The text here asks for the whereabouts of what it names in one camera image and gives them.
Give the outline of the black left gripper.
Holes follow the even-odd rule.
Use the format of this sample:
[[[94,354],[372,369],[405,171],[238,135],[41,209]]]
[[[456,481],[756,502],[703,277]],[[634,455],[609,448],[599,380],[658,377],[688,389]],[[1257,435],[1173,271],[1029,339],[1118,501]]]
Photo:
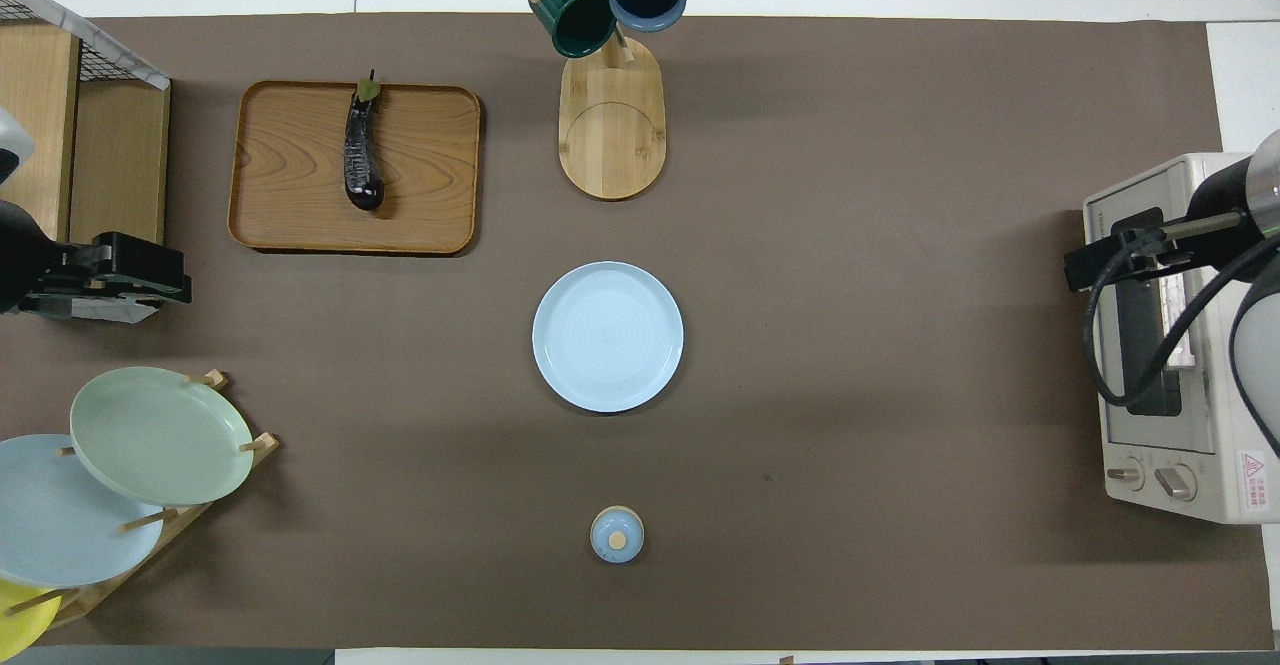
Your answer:
[[[91,244],[51,240],[26,208],[1,205],[4,315],[72,317],[78,301],[191,304],[193,279],[183,252],[122,231]]]

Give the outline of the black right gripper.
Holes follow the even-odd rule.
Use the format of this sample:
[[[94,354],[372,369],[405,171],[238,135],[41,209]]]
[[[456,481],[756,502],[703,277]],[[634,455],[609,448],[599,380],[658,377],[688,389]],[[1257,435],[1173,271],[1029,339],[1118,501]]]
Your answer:
[[[1100,194],[1100,240],[1062,254],[1068,292],[1224,272],[1256,246],[1256,160],[1172,159]]]

